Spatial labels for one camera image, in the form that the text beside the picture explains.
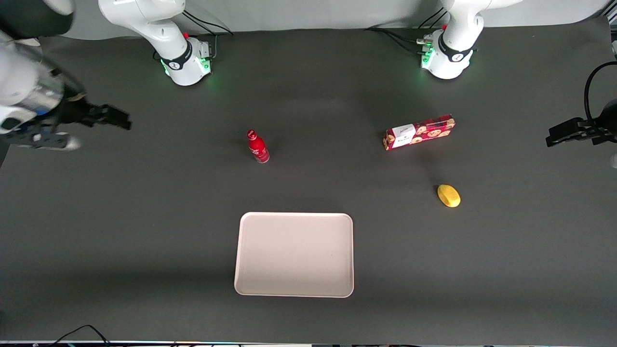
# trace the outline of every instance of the yellow lemon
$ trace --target yellow lemon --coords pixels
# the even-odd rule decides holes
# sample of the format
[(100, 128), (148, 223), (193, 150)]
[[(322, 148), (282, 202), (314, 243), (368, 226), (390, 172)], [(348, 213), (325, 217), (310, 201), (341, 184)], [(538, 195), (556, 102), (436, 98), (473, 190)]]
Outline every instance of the yellow lemon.
[(437, 188), (437, 195), (444, 205), (457, 207), (461, 203), (461, 197), (453, 186), (440, 185)]

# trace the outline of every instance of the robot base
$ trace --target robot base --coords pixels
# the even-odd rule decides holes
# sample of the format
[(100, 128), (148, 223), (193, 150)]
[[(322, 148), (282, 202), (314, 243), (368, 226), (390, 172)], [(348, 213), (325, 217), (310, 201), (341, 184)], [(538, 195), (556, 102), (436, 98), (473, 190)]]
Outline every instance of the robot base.
[(204, 76), (211, 72), (212, 60), (210, 59), (210, 45), (208, 42), (201, 42), (196, 38), (188, 38), (186, 41), (193, 47), (193, 52), (188, 61), (184, 63), (182, 69), (173, 70), (168, 68), (163, 61), (165, 73), (172, 80), (181, 86), (194, 85), (199, 82)]
[[(425, 40), (432, 40), (433, 42), (438, 42), (439, 37), (443, 34), (443, 30), (436, 30), (431, 34), (425, 35)], [(469, 59), (473, 51), (467, 54), (461, 61), (451, 62), (443, 52), (439, 50), (437, 47), (430, 56), (422, 56), (422, 61), (420, 67), (422, 69), (429, 70), (435, 77), (441, 78), (443, 80), (451, 80), (453, 78), (458, 77), (463, 70), (465, 70), (469, 66)]]

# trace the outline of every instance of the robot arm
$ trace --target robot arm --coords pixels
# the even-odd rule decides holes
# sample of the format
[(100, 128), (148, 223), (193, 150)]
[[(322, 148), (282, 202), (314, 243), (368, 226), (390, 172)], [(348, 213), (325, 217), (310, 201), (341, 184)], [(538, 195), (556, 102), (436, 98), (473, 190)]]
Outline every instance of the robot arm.
[(176, 84), (193, 85), (210, 73), (208, 43), (185, 38), (169, 19), (184, 11), (184, 0), (99, 0), (99, 8), (112, 24), (148, 40)]
[[(7, 30), (0, 31), (0, 139), (4, 142), (66, 151), (78, 148), (78, 140), (57, 133), (60, 124), (92, 127), (99, 123), (130, 129), (128, 114), (113, 106), (90, 104), (77, 81), (15, 43), (66, 32), (72, 12), (71, 0), (0, 0), (0, 28)], [(32, 13), (37, 14), (37, 21), (15, 20), (29, 18)]]
[[(447, 29), (426, 35), (418, 44), (429, 45), (421, 63), (422, 69), (446, 80), (458, 77), (469, 66), (472, 47), (484, 28), (482, 10), (514, 5), (522, 0), (442, 0), (450, 14)], [(432, 42), (437, 41), (435, 48)]]

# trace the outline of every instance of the white tray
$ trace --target white tray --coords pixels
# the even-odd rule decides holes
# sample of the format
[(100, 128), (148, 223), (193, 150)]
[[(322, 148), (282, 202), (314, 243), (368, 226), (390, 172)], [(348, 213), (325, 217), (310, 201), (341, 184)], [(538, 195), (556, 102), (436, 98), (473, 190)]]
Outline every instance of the white tray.
[(242, 295), (346, 298), (354, 291), (353, 235), (343, 213), (248, 212), (234, 287)]

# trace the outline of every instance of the dark gray table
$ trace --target dark gray table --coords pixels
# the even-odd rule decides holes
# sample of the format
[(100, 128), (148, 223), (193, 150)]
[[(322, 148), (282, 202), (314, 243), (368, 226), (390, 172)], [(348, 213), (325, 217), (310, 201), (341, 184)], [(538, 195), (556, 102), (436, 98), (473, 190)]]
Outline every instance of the dark gray table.
[[(617, 346), (616, 147), (544, 143), (583, 115), (588, 74), (613, 59), (608, 24), (490, 28), (477, 45), (442, 81), (379, 33), (241, 33), (182, 88), (144, 40), (46, 40), (135, 127), (66, 127), (85, 142), (73, 153), (9, 151), (0, 339), (93, 324), (111, 340)], [(616, 77), (594, 82), (594, 114)], [(447, 138), (381, 147), (384, 129), (447, 113)], [(247, 211), (350, 214), (353, 295), (236, 294)]]

